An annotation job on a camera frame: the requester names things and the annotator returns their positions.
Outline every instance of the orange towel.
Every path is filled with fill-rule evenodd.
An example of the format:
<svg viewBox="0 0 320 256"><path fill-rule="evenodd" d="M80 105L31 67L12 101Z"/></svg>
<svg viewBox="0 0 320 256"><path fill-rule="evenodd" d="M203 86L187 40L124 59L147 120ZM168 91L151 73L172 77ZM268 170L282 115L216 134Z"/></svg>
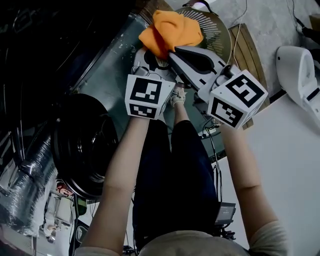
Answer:
<svg viewBox="0 0 320 256"><path fill-rule="evenodd" d="M153 24L139 39L158 58L166 60L176 46L196 46L204 39L199 23L175 11L156 10Z"/></svg>

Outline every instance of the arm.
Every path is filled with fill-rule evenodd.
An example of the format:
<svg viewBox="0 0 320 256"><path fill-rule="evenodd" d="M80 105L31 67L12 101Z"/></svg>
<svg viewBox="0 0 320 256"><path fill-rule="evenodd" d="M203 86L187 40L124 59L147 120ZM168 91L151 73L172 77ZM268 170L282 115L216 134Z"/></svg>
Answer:
<svg viewBox="0 0 320 256"><path fill-rule="evenodd" d="M250 242L256 231L278 218L263 192L256 159L243 129L234 130L225 125L220 129L246 237Z"/></svg>
<svg viewBox="0 0 320 256"><path fill-rule="evenodd" d="M99 207L81 246L122 254L149 119L132 117L106 170Z"/></svg>

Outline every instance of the black leggings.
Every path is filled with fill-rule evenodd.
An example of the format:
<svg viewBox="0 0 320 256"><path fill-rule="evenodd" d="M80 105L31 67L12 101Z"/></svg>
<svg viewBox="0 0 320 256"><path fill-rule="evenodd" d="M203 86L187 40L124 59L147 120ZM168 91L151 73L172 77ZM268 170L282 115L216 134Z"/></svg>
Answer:
<svg viewBox="0 0 320 256"><path fill-rule="evenodd" d="M214 170L190 121L172 131L151 120L136 179L133 231L142 249L154 238L178 230L212 233L217 195Z"/></svg>

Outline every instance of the white cube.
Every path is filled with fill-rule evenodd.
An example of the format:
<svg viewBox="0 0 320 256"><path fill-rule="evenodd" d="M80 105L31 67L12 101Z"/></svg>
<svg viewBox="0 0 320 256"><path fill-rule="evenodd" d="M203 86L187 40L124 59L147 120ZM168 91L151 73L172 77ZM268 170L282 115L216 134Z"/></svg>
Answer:
<svg viewBox="0 0 320 256"><path fill-rule="evenodd" d="M238 129L257 113L267 96L266 89L244 70L210 93L207 114Z"/></svg>
<svg viewBox="0 0 320 256"><path fill-rule="evenodd" d="M174 88L174 82L129 74L124 98L128 115L157 120Z"/></svg>

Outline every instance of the gray t-shirt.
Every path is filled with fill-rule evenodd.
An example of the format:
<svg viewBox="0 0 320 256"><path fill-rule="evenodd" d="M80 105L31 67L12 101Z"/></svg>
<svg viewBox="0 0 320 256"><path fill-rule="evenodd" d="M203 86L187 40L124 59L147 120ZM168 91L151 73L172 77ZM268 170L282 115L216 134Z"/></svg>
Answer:
<svg viewBox="0 0 320 256"><path fill-rule="evenodd" d="M288 239L279 221L260 228L251 238L246 251L236 242L211 236L200 231L184 230L161 235L145 245L139 256L286 256ZM116 252L97 248L80 247L75 256L119 256Z"/></svg>

